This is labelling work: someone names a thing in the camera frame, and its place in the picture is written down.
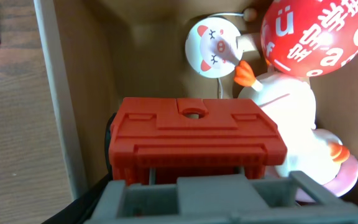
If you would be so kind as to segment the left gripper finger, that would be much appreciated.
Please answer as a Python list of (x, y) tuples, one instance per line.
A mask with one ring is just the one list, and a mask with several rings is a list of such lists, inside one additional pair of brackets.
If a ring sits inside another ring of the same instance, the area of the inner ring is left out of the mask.
[(74, 200), (63, 210), (44, 221), (42, 224), (82, 224), (90, 218), (100, 197), (112, 180), (110, 174), (106, 174), (96, 185), (83, 194), (80, 198)]

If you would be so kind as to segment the red toy fire truck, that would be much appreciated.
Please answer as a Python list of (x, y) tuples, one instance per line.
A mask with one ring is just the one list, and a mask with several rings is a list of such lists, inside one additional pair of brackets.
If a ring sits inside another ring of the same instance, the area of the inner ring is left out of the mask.
[(277, 125), (248, 99), (125, 98), (111, 124), (108, 182), (90, 223), (358, 223), (284, 162)]

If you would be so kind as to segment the white cardboard box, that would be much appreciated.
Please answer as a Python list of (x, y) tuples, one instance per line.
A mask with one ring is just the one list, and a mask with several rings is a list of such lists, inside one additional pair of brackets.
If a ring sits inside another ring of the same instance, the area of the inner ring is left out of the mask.
[[(37, 1), (47, 74), (72, 169), (94, 185), (107, 172), (104, 129), (127, 96), (216, 98), (218, 83), (195, 73), (185, 57), (188, 31), (216, 12), (257, 10), (233, 19), (260, 30), (269, 1)], [(317, 124), (337, 134), (358, 159), (358, 55), (312, 78)], [(358, 182), (346, 195), (358, 204)]]

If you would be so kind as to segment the white pink duck toy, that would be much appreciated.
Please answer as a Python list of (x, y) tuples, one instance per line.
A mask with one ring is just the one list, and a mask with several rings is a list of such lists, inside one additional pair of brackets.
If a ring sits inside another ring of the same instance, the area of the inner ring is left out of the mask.
[(267, 175), (288, 177), (302, 171), (337, 197), (351, 191), (358, 181), (358, 160), (340, 138), (316, 127), (316, 98), (308, 82), (273, 68), (255, 76), (241, 60), (234, 80), (243, 86), (240, 98), (249, 98), (277, 125), (287, 154), (283, 164)]

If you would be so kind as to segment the red ball with white letters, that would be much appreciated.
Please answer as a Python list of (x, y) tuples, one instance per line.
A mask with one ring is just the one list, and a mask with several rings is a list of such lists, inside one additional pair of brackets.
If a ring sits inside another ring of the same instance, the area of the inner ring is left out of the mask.
[(331, 73), (358, 54), (358, 0), (273, 1), (260, 38), (266, 61), (283, 73)]

